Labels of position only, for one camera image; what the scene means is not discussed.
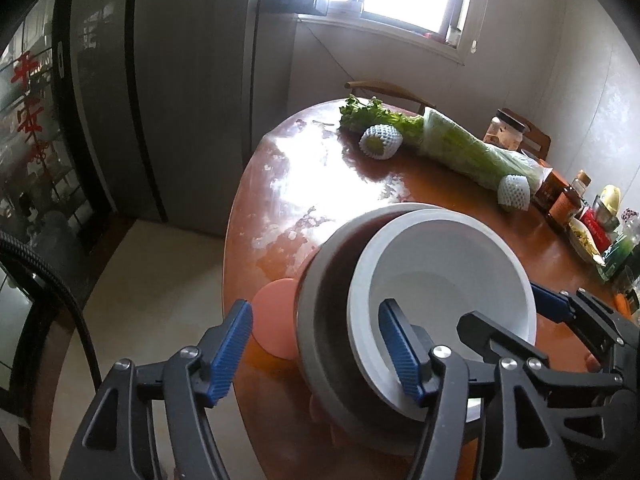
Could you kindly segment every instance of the wall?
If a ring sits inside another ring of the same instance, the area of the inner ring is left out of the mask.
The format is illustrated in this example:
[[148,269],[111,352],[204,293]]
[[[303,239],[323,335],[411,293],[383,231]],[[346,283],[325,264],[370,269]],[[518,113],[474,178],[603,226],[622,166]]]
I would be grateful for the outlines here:
[[464,66],[400,40],[298,23],[287,111],[344,97],[348,80],[382,79],[423,96],[481,137],[498,108],[530,116],[540,102],[558,49],[561,4],[488,0],[478,51]]
[[533,122],[552,139],[548,161],[592,178],[590,202],[617,185],[640,208],[640,65],[597,0],[563,0],[562,33]]

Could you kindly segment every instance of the silver bolt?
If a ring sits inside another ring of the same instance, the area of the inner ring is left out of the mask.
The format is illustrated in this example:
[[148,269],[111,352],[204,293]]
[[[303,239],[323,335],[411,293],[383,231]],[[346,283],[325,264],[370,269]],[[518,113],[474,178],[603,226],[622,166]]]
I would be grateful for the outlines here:
[[130,366],[131,366],[131,361],[129,359],[120,359],[119,361],[116,361],[115,364],[113,365],[113,367],[119,371],[128,370]]
[[198,355],[199,350],[195,346],[185,346],[180,350],[180,357],[184,359],[192,359]]
[[542,369],[542,363],[535,357],[530,357],[529,359],[527,359],[527,365],[529,365],[529,368],[531,368],[532,370],[537,371]]
[[500,359],[500,366],[505,370],[515,370],[518,366],[518,362],[516,359],[511,359],[510,357],[503,357]]
[[444,345],[438,345],[433,348],[433,355],[440,359],[446,359],[451,355],[451,348]]

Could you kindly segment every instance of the floor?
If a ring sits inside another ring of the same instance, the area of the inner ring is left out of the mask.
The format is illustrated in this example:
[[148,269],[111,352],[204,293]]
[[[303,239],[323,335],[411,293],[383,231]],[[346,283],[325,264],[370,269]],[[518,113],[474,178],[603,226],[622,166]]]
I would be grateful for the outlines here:
[[[137,221],[95,285],[84,314],[102,374],[121,358],[137,364],[165,360],[195,344],[222,321],[222,258],[218,238]],[[75,335],[66,354],[51,425],[51,473],[58,480],[69,445],[93,397],[84,354]],[[244,430],[233,394],[209,410],[209,421],[233,480],[264,474]],[[154,402],[162,469],[174,471],[164,404]]]

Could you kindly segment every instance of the black cable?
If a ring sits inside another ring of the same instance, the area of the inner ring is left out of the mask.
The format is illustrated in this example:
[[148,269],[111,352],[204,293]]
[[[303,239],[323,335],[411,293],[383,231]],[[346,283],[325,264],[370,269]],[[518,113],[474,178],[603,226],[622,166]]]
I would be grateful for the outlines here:
[[82,349],[84,350],[89,371],[91,372],[91,378],[94,382],[94,388],[97,392],[102,383],[98,359],[95,355],[94,344],[91,342],[91,335],[82,316],[82,310],[71,290],[63,283],[56,271],[38,254],[16,238],[0,231],[0,260],[3,258],[13,260],[15,263],[27,269],[31,274],[39,277],[48,286],[49,291],[52,292],[58,301],[69,311],[76,330],[78,330]]

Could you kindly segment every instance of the plastic wrap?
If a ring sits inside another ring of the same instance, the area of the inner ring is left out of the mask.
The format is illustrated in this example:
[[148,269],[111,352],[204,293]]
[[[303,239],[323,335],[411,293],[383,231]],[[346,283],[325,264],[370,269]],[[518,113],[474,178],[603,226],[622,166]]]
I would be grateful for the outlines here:
[[427,108],[424,113],[423,136],[418,153],[494,191],[507,175],[526,177],[532,195],[543,182],[544,168],[535,160],[522,153],[482,142],[432,108]]

